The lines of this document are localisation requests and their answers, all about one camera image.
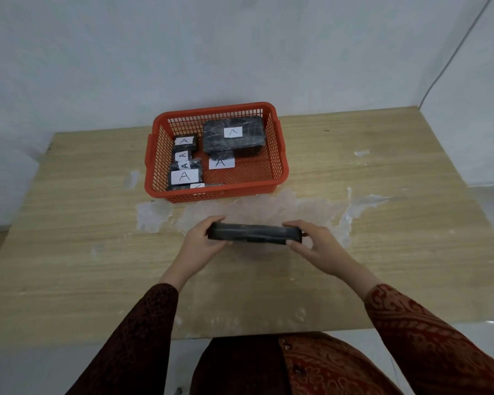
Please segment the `person's left forearm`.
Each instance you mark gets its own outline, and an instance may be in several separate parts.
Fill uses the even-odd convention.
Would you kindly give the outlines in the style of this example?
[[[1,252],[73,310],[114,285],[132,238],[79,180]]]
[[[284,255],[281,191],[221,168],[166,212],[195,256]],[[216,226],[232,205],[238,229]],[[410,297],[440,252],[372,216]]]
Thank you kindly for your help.
[[[200,269],[176,260],[65,395],[163,395],[179,290]]]

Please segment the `person's left hand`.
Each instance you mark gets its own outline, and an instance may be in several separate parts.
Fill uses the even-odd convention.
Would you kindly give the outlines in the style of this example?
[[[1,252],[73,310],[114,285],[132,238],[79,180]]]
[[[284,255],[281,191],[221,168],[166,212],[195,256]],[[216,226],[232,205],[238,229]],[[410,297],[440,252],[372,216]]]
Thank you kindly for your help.
[[[182,270],[192,276],[201,271],[216,255],[208,253],[207,231],[213,223],[220,223],[224,215],[210,216],[191,228],[185,235],[182,247],[176,257]]]

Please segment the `red plastic mesh basket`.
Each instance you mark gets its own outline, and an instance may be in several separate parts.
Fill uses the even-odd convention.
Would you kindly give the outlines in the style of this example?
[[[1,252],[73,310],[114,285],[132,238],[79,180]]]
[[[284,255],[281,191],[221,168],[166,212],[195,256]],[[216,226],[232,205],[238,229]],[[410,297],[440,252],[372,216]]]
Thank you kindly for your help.
[[[204,124],[210,120],[258,116],[265,130],[265,145],[256,156],[235,158],[235,166],[211,170],[209,155],[203,150]],[[170,165],[175,162],[176,136],[198,136],[202,183],[205,187],[169,190]],[[274,192],[289,175],[285,142],[276,108],[267,102],[197,108],[164,112],[152,124],[145,154],[145,191],[155,199],[190,203],[208,199],[237,198]]]

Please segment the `dark red patterned garment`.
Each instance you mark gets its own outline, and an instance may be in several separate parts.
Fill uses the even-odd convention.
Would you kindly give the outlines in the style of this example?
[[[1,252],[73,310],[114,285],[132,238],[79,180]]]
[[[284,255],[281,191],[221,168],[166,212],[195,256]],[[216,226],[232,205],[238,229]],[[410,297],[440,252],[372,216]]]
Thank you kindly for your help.
[[[321,332],[213,338],[190,395],[403,395],[368,357]]]

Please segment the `medium black wrapped labelled packet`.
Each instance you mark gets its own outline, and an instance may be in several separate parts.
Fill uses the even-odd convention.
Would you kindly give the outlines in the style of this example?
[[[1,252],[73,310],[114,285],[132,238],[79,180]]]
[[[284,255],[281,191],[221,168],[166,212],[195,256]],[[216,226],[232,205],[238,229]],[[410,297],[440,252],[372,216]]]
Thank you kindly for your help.
[[[233,150],[220,151],[209,154],[209,170],[222,170],[235,168],[235,155]]]

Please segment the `person's right hand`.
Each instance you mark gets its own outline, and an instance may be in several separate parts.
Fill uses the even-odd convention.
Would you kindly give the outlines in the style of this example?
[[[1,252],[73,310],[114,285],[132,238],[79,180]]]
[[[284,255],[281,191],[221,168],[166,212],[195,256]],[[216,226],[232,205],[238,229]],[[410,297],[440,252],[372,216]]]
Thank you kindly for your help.
[[[309,261],[324,273],[343,279],[356,266],[356,260],[338,243],[336,238],[324,226],[303,220],[288,221],[282,224],[287,227],[298,227],[312,241],[315,261]]]

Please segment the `person's right forearm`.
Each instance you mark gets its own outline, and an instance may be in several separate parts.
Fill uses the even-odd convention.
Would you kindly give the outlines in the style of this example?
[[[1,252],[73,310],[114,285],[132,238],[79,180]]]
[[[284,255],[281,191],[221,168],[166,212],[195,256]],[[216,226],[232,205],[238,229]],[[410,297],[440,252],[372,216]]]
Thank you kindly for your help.
[[[460,331],[359,263],[337,277],[360,296],[416,395],[494,395],[494,358]]]

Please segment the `large black wrapped labelled box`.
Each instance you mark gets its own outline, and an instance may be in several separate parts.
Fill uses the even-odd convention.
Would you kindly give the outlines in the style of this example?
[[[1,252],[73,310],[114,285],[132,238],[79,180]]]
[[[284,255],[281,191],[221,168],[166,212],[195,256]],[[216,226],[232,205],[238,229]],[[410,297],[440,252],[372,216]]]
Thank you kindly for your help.
[[[214,155],[232,152],[234,156],[256,156],[266,145],[261,116],[208,120],[203,124],[203,150]]]

